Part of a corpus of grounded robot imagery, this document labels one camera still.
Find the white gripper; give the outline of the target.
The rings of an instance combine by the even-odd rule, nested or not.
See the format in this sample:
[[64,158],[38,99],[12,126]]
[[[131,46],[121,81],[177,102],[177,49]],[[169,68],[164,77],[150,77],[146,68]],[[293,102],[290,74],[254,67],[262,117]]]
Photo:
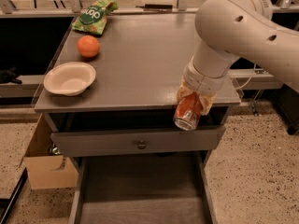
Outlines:
[[202,94],[199,100],[202,106],[201,114],[206,116],[215,100],[216,94],[222,87],[225,77],[208,77],[198,72],[193,63],[189,62],[183,71],[183,78],[177,92],[177,102],[194,91]]

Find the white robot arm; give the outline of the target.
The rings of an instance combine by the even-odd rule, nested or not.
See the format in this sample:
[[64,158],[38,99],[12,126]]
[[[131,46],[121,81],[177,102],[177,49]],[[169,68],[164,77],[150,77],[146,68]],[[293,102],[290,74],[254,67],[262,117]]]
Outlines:
[[195,15],[199,43],[177,99],[195,92],[209,112],[229,68],[243,58],[299,91],[299,32],[272,22],[270,0],[206,0]]

